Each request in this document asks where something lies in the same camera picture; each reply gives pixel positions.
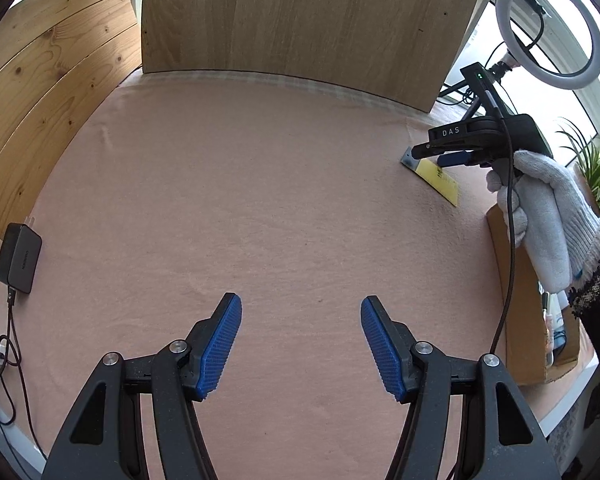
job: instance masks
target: blue gripper pad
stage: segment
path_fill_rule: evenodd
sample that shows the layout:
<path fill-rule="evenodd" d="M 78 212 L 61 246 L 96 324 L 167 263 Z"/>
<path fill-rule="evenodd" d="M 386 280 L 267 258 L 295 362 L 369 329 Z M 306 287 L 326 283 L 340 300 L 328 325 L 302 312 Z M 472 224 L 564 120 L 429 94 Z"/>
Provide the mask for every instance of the blue gripper pad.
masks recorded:
<path fill-rule="evenodd" d="M 205 320 L 206 347 L 200 357 L 200 375 L 196 393 L 200 400 L 218 387 L 220 375 L 240 328 L 242 303 L 237 294 L 227 293 L 209 320 Z"/>
<path fill-rule="evenodd" d="M 360 319 L 385 389 L 394 395 L 395 400 L 403 402 L 407 390 L 402 377 L 402 358 L 396 346 L 402 351 L 404 349 L 401 348 L 403 344 L 393 321 L 375 296 L 369 296 L 362 301 Z"/>
<path fill-rule="evenodd" d="M 436 164 L 440 168 L 450 168 L 451 166 L 462 166 L 468 163 L 469 160 L 471 160 L 470 152 L 443 153 L 438 157 Z"/>

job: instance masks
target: black power adapter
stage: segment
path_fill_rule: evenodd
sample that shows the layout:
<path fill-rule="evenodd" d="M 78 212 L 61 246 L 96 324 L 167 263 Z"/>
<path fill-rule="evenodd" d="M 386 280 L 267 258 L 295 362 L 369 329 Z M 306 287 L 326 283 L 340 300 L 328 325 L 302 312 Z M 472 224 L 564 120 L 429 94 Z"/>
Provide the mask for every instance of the black power adapter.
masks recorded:
<path fill-rule="evenodd" d="M 29 294 L 42 238 L 25 224 L 10 223 L 0 247 L 0 282 Z"/>

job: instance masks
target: cardboard box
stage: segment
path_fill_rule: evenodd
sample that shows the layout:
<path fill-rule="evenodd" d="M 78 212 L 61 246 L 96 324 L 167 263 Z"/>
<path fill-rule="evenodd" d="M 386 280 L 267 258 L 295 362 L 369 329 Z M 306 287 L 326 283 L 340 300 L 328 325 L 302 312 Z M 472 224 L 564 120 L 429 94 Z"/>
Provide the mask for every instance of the cardboard box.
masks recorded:
<path fill-rule="evenodd" d="M 509 286 L 509 238 L 502 210 L 493 206 L 487 211 L 487 222 L 496 253 L 502 302 Z M 567 343 L 553 366 L 545 366 L 546 329 L 542 317 L 542 301 L 538 276 L 524 246 L 516 249 L 516 275 L 505 333 L 507 338 L 507 369 L 519 386 L 550 383 L 572 370 L 580 352 L 580 321 L 573 317 L 571 307 L 563 312 Z"/>

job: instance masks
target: yellow paper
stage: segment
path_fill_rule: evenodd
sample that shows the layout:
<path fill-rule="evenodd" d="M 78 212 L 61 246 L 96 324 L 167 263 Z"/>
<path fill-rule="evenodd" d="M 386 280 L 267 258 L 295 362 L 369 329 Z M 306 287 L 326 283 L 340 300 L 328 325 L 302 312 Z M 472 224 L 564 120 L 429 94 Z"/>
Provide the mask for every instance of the yellow paper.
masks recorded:
<path fill-rule="evenodd" d="M 427 158 L 423 158 L 415 170 L 440 195 L 458 207 L 458 183 Z"/>

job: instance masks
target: yellow card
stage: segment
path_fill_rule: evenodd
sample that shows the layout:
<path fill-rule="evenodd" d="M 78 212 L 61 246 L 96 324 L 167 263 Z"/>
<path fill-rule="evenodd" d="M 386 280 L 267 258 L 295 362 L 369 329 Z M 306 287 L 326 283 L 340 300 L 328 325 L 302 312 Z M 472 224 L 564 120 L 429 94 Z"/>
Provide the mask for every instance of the yellow card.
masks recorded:
<path fill-rule="evenodd" d="M 433 189 L 449 200 L 455 207 L 458 207 L 458 183 L 448 176 L 442 168 L 428 158 L 414 159 L 411 156 L 411 147 L 404 153 L 400 162 L 426 180 Z"/>

